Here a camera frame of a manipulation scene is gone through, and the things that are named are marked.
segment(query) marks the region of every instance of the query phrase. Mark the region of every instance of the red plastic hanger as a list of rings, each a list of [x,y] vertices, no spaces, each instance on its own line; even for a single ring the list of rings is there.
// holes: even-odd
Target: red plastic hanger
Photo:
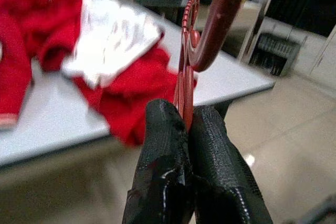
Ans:
[[[241,2],[242,0],[213,0],[202,36],[194,30],[200,0],[189,0],[184,10],[174,105],[187,130],[190,129],[193,118],[194,71],[204,71],[214,61]]]

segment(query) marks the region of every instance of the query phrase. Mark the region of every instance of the white table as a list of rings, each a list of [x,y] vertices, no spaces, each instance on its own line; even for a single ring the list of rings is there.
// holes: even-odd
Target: white table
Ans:
[[[134,8],[145,10],[136,4]],[[161,45],[171,55],[169,67],[176,69],[181,29],[149,14],[165,29]],[[36,63],[33,70],[35,83],[27,92],[16,128],[0,131],[0,168],[110,135],[104,118],[88,108],[71,81],[60,73],[42,73]],[[221,52],[211,67],[198,75],[194,105],[219,104],[273,86],[271,79]]]

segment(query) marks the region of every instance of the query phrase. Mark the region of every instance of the red clothing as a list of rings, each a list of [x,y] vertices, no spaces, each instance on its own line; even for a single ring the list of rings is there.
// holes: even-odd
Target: red clothing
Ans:
[[[59,70],[79,36],[81,0],[0,0],[0,128],[16,123],[27,86],[31,58],[45,71]],[[154,46],[106,88],[73,81],[90,107],[101,113],[111,133],[128,145],[142,144],[145,106],[156,98],[173,100],[176,74],[169,57]]]

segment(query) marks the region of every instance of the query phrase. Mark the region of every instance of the white fabric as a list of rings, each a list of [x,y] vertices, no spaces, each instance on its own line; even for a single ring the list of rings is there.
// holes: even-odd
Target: white fabric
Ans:
[[[80,36],[61,70],[69,77],[83,76],[92,89],[106,87],[160,36],[145,13],[137,14],[116,0],[83,0]]]

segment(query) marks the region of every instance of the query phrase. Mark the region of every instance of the red and white garment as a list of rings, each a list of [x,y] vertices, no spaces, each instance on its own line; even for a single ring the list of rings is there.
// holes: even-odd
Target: red and white garment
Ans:
[[[44,71],[53,71],[71,55],[63,71],[74,76],[89,105],[106,118],[111,133],[125,144],[142,144],[145,106],[156,98],[173,100],[176,74],[167,70],[169,56],[157,46],[161,32],[150,19],[114,0],[100,1],[87,5],[85,1],[85,8],[95,8],[85,9],[89,15],[81,17],[82,0],[0,0],[0,128],[15,126],[18,120],[31,82],[32,57]],[[104,13],[97,5],[106,2],[110,8]],[[116,21],[126,12],[135,21]],[[80,31],[81,20],[82,25],[94,25]],[[112,29],[97,25],[106,21]],[[91,41],[90,34],[99,30],[104,39]],[[94,62],[93,71],[85,62]]]

